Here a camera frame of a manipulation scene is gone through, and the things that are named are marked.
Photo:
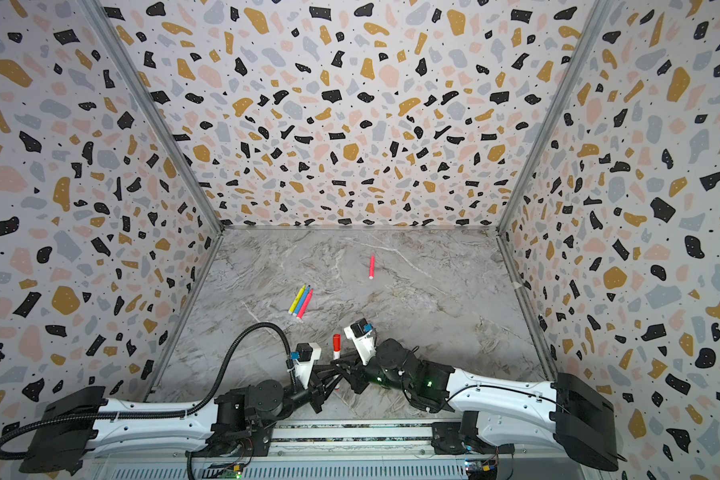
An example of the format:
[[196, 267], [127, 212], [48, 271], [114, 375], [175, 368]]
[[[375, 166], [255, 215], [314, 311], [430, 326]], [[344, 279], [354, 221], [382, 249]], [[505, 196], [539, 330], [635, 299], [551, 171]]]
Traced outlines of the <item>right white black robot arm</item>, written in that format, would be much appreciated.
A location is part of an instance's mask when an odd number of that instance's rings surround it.
[[619, 466], [613, 404], [575, 375], [540, 382], [494, 379], [421, 360], [394, 339], [332, 364], [356, 393], [374, 383], [401, 391], [416, 410], [460, 414], [458, 452], [534, 444], [558, 448], [596, 470]]

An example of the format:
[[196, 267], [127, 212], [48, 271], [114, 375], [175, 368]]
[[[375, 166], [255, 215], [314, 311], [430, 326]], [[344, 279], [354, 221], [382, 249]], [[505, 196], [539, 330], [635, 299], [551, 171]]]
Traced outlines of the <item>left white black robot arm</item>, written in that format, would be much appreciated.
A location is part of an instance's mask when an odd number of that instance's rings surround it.
[[304, 405], [319, 410], [340, 382], [319, 367], [306, 381], [275, 380], [237, 388], [205, 406], [107, 399], [90, 386], [49, 404], [22, 459], [22, 473], [75, 473], [84, 459], [116, 453], [178, 450], [194, 457], [268, 454], [277, 422]]

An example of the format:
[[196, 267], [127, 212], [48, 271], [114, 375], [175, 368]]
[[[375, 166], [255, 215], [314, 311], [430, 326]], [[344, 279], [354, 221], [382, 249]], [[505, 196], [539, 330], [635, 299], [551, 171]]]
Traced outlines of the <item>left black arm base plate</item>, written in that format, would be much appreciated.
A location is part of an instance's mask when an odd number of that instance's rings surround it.
[[194, 457], [221, 457], [230, 455], [238, 448], [243, 458], [266, 457], [269, 453], [275, 422], [266, 425], [237, 427], [227, 424], [214, 424], [212, 435], [205, 446], [193, 452]]

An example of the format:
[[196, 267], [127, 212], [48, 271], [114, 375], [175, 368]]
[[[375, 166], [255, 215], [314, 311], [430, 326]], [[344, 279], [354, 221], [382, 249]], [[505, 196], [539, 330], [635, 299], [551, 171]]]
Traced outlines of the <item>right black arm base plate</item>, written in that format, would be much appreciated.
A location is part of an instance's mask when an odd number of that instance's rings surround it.
[[466, 453], [491, 454], [498, 447], [478, 436], [477, 411], [466, 411], [459, 422], [435, 422], [431, 425], [431, 446], [438, 455]]

